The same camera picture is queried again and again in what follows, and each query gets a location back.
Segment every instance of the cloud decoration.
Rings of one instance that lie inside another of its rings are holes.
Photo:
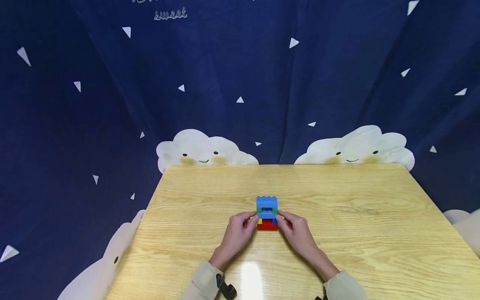
[[[463,240],[480,257],[480,209],[469,214],[466,211],[452,209],[444,212]]]
[[[258,165],[255,157],[240,151],[234,142],[220,136],[208,137],[196,129],[182,130],[173,141],[161,142],[156,154],[162,174],[171,165]]]
[[[102,300],[115,276],[123,253],[130,245],[145,210],[131,223],[123,223],[108,242],[103,257],[81,272],[57,300]]]
[[[366,125],[341,138],[313,142],[295,164],[399,163],[410,171],[415,157],[406,144],[399,133],[382,134],[378,126]]]

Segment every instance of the wrist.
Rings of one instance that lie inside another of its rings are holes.
[[[318,249],[312,255],[311,259],[308,260],[310,264],[317,270],[318,274],[323,278],[325,282],[335,277],[340,271],[337,267],[330,261],[325,252]]]
[[[212,257],[208,261],[213,267],[217,268],[220,271],[223,271],[225,266],[230,261],[231,257],[228,255],[227,251],[221,246],[217,247],[212,254]]]

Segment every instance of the wood grain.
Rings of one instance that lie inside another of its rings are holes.
[[[108,300],[176,299],[258,195],[308,219],[318,245],[371,300],[479,299],[480,260],[402,165],[170,167]],[[280,232],[258,231],[228,267],[238,300],[314,299],[322,283]]]

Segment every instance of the red lego block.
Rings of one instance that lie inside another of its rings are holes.
[[[264,220],[262,220],[262,224],[257,224],[257,230],[278,230],[277,224],[265,224],[263,223]]]

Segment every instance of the sleeve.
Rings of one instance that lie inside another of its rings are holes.
[[[368,300],[363,287],[347,271],[341,271],[324,286],[328,300]]]
[[[216,275],[223,277],[223,272],[213,267],[208,261],[203,261],[192,276],[192,283],[178,300],[214,300],[218,288]]]

